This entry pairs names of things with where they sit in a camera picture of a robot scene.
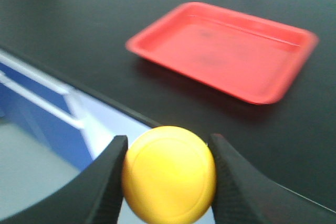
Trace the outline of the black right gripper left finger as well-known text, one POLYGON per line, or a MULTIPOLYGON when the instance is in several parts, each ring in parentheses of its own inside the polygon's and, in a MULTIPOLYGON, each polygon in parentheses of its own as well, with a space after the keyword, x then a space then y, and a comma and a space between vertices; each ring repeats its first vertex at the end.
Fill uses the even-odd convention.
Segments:
POLYGON ((128 138, 117 135, 64 187, 2 223, 117 223, 123 193, 122 167, 128 138))

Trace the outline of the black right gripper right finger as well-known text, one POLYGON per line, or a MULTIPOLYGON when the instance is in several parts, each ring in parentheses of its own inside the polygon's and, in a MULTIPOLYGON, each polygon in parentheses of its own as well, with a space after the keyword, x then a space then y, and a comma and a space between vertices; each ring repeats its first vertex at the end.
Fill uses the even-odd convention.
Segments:
POLYGON ((220 134, 209 137, 217 185, 215 223, 335 223, 335 212, 267 178, 220 134))

